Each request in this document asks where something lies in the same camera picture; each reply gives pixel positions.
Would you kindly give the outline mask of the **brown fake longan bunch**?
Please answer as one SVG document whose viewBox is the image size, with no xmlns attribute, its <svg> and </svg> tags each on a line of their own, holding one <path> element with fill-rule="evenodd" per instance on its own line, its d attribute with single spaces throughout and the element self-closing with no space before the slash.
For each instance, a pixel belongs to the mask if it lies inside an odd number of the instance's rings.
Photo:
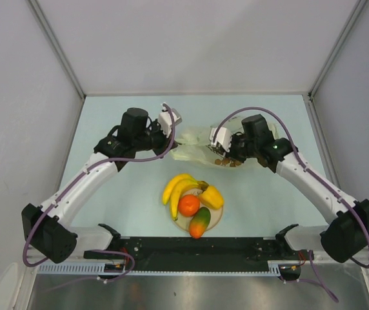
<svg viewBox="0 0 369 310">
<path fill-rule="evenodd" d="M 227 158 L 226 152 L 222 147 L 213 147 L 207 145 L 206 161 L 210 164 L 217 165 L 220 167 L 239 167 L 242 165 L 240 161 Z"/>
</svg>

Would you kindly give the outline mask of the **pale green plastic bag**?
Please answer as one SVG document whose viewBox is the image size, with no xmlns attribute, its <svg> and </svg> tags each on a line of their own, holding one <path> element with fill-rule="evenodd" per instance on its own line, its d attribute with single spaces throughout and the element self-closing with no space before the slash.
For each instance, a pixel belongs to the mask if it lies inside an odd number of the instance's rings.
<svg viewBox="0 0 369 310">
<path fill-rule="evenodd" d="M 220 167 L 210 164 L 206 161 L 207 145 L 210 145 L 209 135 L 211 128 L 218 126 L 219 122 L 208 127 L 187 127 L 180 135 L 177 135 L 175 140 L 178 147 L 170 151 L 170 155 L 174 160 L 189 161 L 204 165 L 206 167 L 214 167 L 218 169 L 247 169 L 259 167 L 260 164 L 256 159 L 247 159 L 239 167 Z"/>
</svg>

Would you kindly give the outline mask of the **yellow fake banana bunch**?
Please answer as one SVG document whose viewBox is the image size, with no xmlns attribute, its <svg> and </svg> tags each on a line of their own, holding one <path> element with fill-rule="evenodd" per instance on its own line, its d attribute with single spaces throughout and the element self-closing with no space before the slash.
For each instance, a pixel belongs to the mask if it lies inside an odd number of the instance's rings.
<svg viewBox="0 0 369 310">
<path fill-rule="evenodd" d="M 173 221 L 178 219 L 178 204 L 181 196 L 191 189 L 205 191 L 209 184 L 205 181 L 196 180 L 191 175 L 184 173 L 173 177 L 165 187 L 162 194 L 162 203 L 170 204 L 170 216 Z"/>
</svg>

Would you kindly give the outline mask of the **yellow fake bell pepper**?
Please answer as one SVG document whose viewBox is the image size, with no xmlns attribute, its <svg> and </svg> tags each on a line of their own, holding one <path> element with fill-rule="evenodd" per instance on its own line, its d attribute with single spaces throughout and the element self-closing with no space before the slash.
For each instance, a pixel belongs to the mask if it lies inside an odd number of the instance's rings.
<svg viewBox="0 0 369 310">
<path fill-rule="evenodd" d="M 198 197 L 203 205 L 213 210 L 218 210 L 224 205 L 224 198 L 213 185 L 209 185 Z"/>
</svg>

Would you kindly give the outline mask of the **pink ceramic plate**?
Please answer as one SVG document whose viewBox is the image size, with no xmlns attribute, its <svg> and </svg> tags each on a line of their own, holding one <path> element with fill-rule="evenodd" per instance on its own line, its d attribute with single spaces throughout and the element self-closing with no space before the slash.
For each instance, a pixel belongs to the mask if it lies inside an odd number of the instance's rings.
<svg viewBox="0 0 369 310">
<path fill-rule="evenodd" d="M 192 194 L 194 196 L 197 196 L 200 193 L 202 193 L 202 190 L 200 190 L 200 189 L 190 189 L 189 191 L 184 192 L 183 195 Z M 213 229 L 221 221 L 221 218 L 222 218 L 223 213 L 224 213 L 224 208 L 223 207 L 218 209 L 218 210 L 210 209 L 210 208 L 208 208 L 208 210 L 210 211 L 211 219 L 210 219 L 210 223 L 209 223 L 208 227 L 206 228 L 206 231 L 209 231 L 209 230 Z M 171 219 L 172 222 L 178 228 L 180 228 L 182 231 L 188 232 L 188 226 L 189 226 L 190 221 L 193 217 L 192 216 L 191 217 L 183 216 L 180 212 L 178 213 L 177 216 L 178 216 L 178 219 L 176 221 Z"/>
</svg>

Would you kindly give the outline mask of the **small orange fake fruit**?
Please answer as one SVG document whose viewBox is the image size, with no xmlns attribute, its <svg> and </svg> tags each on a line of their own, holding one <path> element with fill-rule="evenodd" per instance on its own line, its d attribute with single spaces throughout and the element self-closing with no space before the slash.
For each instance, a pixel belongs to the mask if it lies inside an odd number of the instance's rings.
<svg viewBox="0 0 369 310">
<path fill-rule="evenodd" d="M 201 207 L 190 220 L 188 232 L 194 239 L 202 237 L 207 230 L 211 220 L 211 213 L 207 207 Z"/>
</svg>

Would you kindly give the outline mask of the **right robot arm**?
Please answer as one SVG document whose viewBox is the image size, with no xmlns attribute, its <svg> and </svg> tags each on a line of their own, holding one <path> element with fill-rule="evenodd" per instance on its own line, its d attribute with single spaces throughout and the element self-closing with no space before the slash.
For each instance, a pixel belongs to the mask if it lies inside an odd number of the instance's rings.
<svg viewBox="0 0 369 310">
<path fill-rule="evenodd" d="M 282 230 L 284 238 L 275 243 L 281 258 L 291 259 L 299 250 L 317 250 L 343 263 L 354 261 L 364 248 L 369 251 L 369 200 L 356 200 L 314 171 L 291 136 L 274 138 L 262 115 L 249 116 L 241 124 L 243 131 L 232 136 L 227 155 L 240 161 L 256 158 L 298 189 L 327 223 L 311 227 L 294 224 Z"/>
</svg>

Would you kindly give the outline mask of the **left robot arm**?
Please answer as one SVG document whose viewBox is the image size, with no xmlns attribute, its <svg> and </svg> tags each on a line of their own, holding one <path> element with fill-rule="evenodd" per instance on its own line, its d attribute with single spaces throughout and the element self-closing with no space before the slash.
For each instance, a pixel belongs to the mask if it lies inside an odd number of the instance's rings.
<svg viewBox="0 0 369 310">
<path fill-rule="evenodd" d="M 72 255 L 100 252 L 107 258 L 121 250 L 119 234 L 105 224 L 95 227 L 73 227 L 72 220 L 83 205 L 111 177 L 118 174 L 128 162 L 138 162 L 136 154 L 153 151 L 153 160 L 163 158 L 176 146 L 175 129 L 182 121 L 180 114 L 163 104 L 156 119 L 150 119 L 146 110 L 129 108 L 120 124 L 114 126 L 94 147 L 93 153 L 78 174 L 63 189 L 39 206 L 29 203 L 21 212 L 25 246 L 23 262 L 30 262 L 28 250 L 35 249 L 42 261 L 59 264 Z"/>
</svg>

